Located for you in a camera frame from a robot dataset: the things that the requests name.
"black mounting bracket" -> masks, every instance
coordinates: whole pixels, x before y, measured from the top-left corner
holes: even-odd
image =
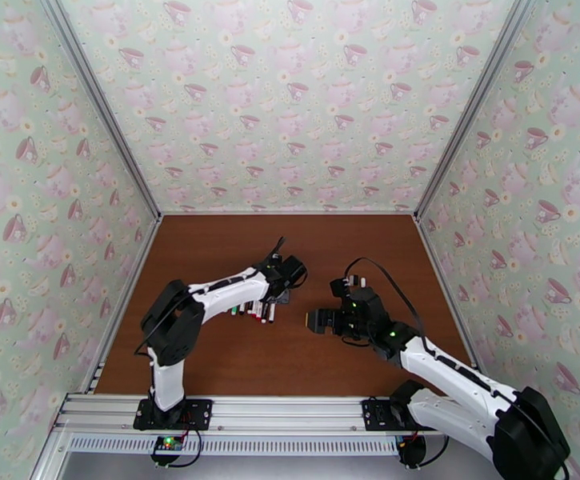
[[[212,418],[210,399],[184,399],[176,411],[163,413],[151,398],[138,404],[134,417],[136,430],[199,430],[207,431]]]

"wallpaper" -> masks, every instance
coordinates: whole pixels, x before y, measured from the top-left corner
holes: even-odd
[[[161,210],[412,211],[513,0],[63,0]]]
[[[424,217],[480,363],[532,386],[580,479],[580,0],[539,0]]]
[[[151,216],[32,0],[0,0],[0,479],[28,478]]]

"teapot pattern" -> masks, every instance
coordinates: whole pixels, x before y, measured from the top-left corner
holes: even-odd
[[[122,36],[122,5],[85,2],[83,21]],[[118,96],[154,111],[159,87],[140,83],[128,79]],[[0,478],[31,474],[149,233],[151,216],[105,134],[38,0],[0,0]],[[176,152],[151,143],[154,161]]]
[[[513,1],[64,5],[162,210],[403,212]],[[291,186],[289,166],[301,168]],[[370,180],[361,168],[373,166]]]
[[[547,397],[580,478],[580,0],[538,0],[476,120],[425,232],[477,361]]]

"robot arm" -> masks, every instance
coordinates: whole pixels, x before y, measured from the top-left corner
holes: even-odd
[[[350,290],[345,278],[330,285],[342,300],[341,308],[308,313],[308,328],[321,334],[331,328],[336,335],[365,339],[379,357],[449,396],[441,398],[419,382],[405,382],[390,397],[401,424],[428,426],[462,442],[492,461],[505,480],[554,478],[570,448],[539,392],[529,387],[519,392],[496,382],[452,358],[415,328],[391,321],[372,288]]]
[[[201,326],[212,317],[244,302],[270,302],[296,286],[306,268],[296,257],[282,260],[278,251],[284,239],[259,264],[218,281],[186,286],[170,282],[141,321],[144,344],[151,358],[154,401],[161,416],[176,414],[185,400],[182,384],[185,358]]]

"black cable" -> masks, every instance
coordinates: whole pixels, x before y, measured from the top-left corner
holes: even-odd
[[[193,464],[196,463],[196,461],[201,456],[201,451],[203,450],[203,439],[202,439],[201,433],[198,431],[197,427],[194,428],[194,432],[198,436],[198,450],[196,451],[196,456],[194,458],[192,458],[191,460],[189,460],[188,463],[181,463],[179,465],[169,464],[167,466],[167,468],[187,468],[188,466],[192,466]]]
[[[352,269],[352,267],[354,267],[360,261],[368,261],[368,262],[374,264],[382,272],[382,274],[386,277],[387,281],[392,285],[392,287],[394,288],[394,290],[396,291],[396,293],[398,294],[398,296],[401,298],[401,300],[407,306],[407,309],[410,310],[410,313],[412,314],[412,318],[414,318],[414,320],[416,321],[416,324],[417,324],[417,327],[418,327],[418,332],[420,333],[420,335],[421,335],[421,341],[423,342],[423,348],[425,349],[425,351],[428,354],[430,354],[430,355],[432,355],[432,357],[435,357],[436,358],[436,352],[434,350],[432,350],[431,348],[429,348],[428,345],[427,345],[427,339],[426,339],[426,335],[425,335],[425,328],[423,327],[423,320],[421,320],[421,316],[416,311],[416,308],[414,308],[414,305],[412,304],[412,301],[410,301],[408,299],[408,297],[405,296],[405,293],[403,293],[403,291],[401,290],[401,288],[398,286],[398,284],[396,283],[396,281],[392,278],[392,276],[390,275],[390,273],[387,272],[387,270],[385,269],[385,267],[381,266],[381,264],[379,264],[378,262],[372,260],[371,258],[368,258],[368,257],[359,257],[359,258],[356,258],[355,260],[353,260],[352,263],[349,264],[348,267],[345,269],[345,278],[347,278],[347,276],[350,273],[350,270]]]
[[[370,346],[369,343],[354,343],[354,342],[347,342],[346,337],[341,337],[341,341],[349,346],[356,346],[357,348],[365,348],[366,346]]]
[[[440,451],[438,453],[436,453],[435,456],[433,456],[432,458],[430,458],[429,460],[421,463],[420,465],[417,465],[418,468],[423,468],[424,466],[428,466],[430,463],[435,462],[436,460],[438,460],[441,455],[443,453],[445,453],[445,450],[447,450],[447,445],[450,443],[450,437],[449,436],[445,436],[445,439],[443,439],[443,446],[441,447]]]
[[[547,436],[546,432],[543,431],[543,428],[541,428],[535,420],[533,420],[527,412],[525,412],[523,409],[521,409],[520,407],[518,407],[514,401],[512,401],[512,399],[508,398],[507,396],[505,396],[504,394],[501,394],[498,390],[494,390],[492,392],[492,397],[500,397],[501,399],[503,399],[505,402],[507,402],[508,404],[510,404],[510,406],[512,406],[513,408],[516,409],[517,412],[521,413],[525,419],[527,419],[527,421],[536,429],[536,431],[538,431],[541,436],[543,436],[543,439],[547,442],[547,445],[552,449],[552,453],[554,453],[554,455],[556,456],[556,459],[558,460],[559,463],[561,463],[561,466],[563,468],[563,473],[565,475],[565,477],[563,477],[563,480],[570,480],[570,471],[567,469],[567,465],[565,464],[565,460],[561,459],[561,455],[558,453],[558,451],[556,451],[556,446],[554,446],[554,442],[552,442],[552,440],[550,439],[550,437]]]

